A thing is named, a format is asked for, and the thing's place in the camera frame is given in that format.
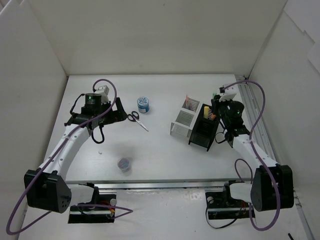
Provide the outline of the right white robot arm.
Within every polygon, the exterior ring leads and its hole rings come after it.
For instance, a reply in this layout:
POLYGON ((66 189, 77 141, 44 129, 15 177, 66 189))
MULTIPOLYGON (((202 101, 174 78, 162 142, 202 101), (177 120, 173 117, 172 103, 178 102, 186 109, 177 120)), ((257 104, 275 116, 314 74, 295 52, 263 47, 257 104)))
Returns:
POLYGON ((244 105, 235 100, 221 101, 220 95, 211 100, 213 114, 221 122, 225 141, 238 152, 252 169, 252 183, 236 181, 221 193, 221 200, 233 206, 239 200, 252 204, 258 211, 289 209, 294 205, 293 172, 269 157, 253 140, 244 125, 244 105))

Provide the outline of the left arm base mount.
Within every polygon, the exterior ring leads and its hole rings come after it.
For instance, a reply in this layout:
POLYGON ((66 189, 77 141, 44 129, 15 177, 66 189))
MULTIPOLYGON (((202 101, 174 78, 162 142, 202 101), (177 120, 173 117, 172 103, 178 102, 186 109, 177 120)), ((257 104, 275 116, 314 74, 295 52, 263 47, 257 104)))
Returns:
MULTIPOLYGON (((111 193, 100 193, 100 190, 93 183, 86 183, 88 187, 94 189, 93 197, 90 202, 81 202, 85 205, 104 205, 115 206, 117 204, 117 195, 111 193)), ((69 211, 69 224, 106 224, 114 223, 116 209, 113 207, 99 206, 71 206, 69 211)))

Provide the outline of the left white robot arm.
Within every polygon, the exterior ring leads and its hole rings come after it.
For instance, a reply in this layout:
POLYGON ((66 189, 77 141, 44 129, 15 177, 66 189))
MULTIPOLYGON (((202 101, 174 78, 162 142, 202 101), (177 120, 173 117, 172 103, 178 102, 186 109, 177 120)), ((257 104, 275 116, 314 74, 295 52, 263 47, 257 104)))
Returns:
POLYGON ((100 204, 99 189, 93 183, 66 184, 68 170, 82 145, 95 128, 127 119, 121 99, 106 102, 102 93, 86 93, 80 113, 71 112, 65 132, 49 157, 36 170, 24 175, 27 204, 31 208, 64 213, 68 207, 83 204, 94 210, 100 204))

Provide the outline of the yellow highlighter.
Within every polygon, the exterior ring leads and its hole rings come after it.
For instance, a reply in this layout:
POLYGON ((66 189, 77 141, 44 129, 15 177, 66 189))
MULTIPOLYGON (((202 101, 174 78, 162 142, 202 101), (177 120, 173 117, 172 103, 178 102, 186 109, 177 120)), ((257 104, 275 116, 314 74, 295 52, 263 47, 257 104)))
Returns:
POLYGON ((208 119, 210 113, 210 107, 204 106, 203 108, 203 118, 208 119))

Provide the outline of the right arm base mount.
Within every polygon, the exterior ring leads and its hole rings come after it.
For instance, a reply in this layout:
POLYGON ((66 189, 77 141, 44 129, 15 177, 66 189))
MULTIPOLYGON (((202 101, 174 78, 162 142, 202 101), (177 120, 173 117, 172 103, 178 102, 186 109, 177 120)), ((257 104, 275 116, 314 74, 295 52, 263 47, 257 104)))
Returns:
POLYGON ((237 180, 230 180, 221 187, 221 190, 209 190, 205 192, 205 218, 211 228, 216 230, 227 228, 239 219, 249 219, 250 214, 253 219, 256 218, 254 209, 249 210, 248 203, 231 198, 230 185, 239 182, 237 180), (211 221, 224 220, 230 220, 230 222, 220 226, 211 224, 211 221))

